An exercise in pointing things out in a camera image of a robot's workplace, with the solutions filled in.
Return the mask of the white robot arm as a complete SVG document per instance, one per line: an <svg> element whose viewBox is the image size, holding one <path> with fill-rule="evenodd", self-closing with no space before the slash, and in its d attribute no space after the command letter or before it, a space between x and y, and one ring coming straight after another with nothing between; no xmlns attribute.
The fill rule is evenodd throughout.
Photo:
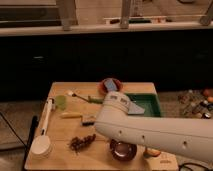
<svg viewBox="0 0 213 171"><path fill-rule="evenodd" d="M213 119L128 115L130 98L109 92L95 129L111 139L213 163Z"/></svg>

